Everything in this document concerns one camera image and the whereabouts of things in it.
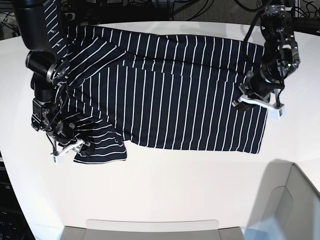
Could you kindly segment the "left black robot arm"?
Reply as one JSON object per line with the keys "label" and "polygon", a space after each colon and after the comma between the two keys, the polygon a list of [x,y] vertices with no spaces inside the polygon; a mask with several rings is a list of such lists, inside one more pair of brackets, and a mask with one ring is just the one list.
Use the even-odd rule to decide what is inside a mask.
{"label": "left black robot arm", "polygon": [[285,89],[285,79],[296,71],[301,62],[290,14],[293,2],[263,0],[256,8],[246,7],[239,1],[236,4],[256,14],[243,40],[241,53],[247,54],[247,43],[257,21],[260,21],[265,43],[259,68],[247,72],[245,82],[239,85],[241,95],[232,102],[232,106],[238,111],[260,106],[280,112],[283,107],[280,94]]}

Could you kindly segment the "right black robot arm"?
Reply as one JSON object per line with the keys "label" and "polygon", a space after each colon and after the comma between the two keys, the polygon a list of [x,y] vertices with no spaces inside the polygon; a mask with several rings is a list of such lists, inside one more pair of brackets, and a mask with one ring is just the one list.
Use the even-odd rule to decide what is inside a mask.
{"label": "right black robot arm", "polygon": [[46,133],[54,157],[70,150],[91,154],[93,145],[75,135],[75,125],[58,118],[69,100],[67,80],[70,68],[61,2],[14,0],[12,5],[20,35],[29,49],[25,66],[33,71],[30,82],[34,91],[32,127]]}

